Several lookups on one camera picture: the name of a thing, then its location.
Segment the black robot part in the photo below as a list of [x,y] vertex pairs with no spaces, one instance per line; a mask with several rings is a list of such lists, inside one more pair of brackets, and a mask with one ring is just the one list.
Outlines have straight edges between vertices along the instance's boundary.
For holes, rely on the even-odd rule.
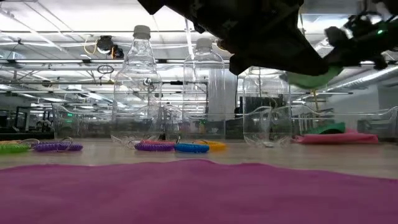
[[110,35],[102,35],[97,41],[97,48],[108,51],[111,50],[113,46],[112,36]]
[[222,40],[230,71],[250,66],[321,75],[328,65],[297,29],[303,0],[139,0],[150,14],[166,5]]
[[[384,1],[388,10],[394,12],[398,3]],[[335,47],[324,59],[330,65],[341,67],[360,65],[362,61],[374,62],[377,70],[385,69],[388,64],[382,56],[382,52],[395,50],[398,44],[398,20],[380,21],[372,24],[370,16],[377,15],[377,12],[367,11],[356,16],[349,17],[349,21],[344,28],[350,30],[353,38],[349,39],[346,32],[337,28],[330,27],[325,30],[330,45]]]

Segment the clear plastic bottle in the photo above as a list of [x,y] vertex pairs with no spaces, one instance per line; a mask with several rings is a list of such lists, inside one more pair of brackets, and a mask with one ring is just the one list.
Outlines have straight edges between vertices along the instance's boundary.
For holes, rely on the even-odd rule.
[[131,49],[115,77],[111,137],[123,145],[161,134],[162,80],[149,39],[149,27],[135,26]]
[[251,67],[243,82],[243,135],[256,147],[288,144],[292,137],[290,87],[283,72]]
[[224,139],[224,99],[224,61],[212,41],[201,38],[184,62],[182,139]]

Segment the pink cloth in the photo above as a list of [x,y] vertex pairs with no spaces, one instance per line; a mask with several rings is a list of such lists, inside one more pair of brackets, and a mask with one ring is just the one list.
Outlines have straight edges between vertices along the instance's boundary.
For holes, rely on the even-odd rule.
[[398,223],[398,181],[185,160],[0,170],[3,224]]
[[377,144],[379,139],[374,134],[350,131],[343,134],[305,134],[297,136],[295,142],[301,144]]

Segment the table surface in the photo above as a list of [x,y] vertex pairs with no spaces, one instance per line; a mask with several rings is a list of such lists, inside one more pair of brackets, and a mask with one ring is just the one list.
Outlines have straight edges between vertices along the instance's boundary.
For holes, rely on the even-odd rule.
[[0,168],[32,164],[98,166],[137,162],[168,162],[179,159],[208,159],[221,164],[263,163],[293,169],[331,170],[370,177],[398,178],[398,146],[335,145],[282,148],[250,148],[242,142],[227,143],[225,152],[184,154],[142,152],[126,149],[107,139],[76,139],[82,152],[27,152],[0,155]]

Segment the white bottle cap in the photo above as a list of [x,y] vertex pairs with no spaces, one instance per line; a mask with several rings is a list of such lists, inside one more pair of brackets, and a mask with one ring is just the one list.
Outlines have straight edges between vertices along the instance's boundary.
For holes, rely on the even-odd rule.
[[135,38],[140,39],[150,39],[150,28],[144,25],[138,25],[134,28],[134,34],[132,35]]
[[200,39],[198,39],[198,42],[197,42],[197,48],[200,48],[200,47],[209,47],[209,48],[211,48],[212,44],[213,44],[213,41],[211,41],[211,39],[209,39],[209,38],[200,38]]

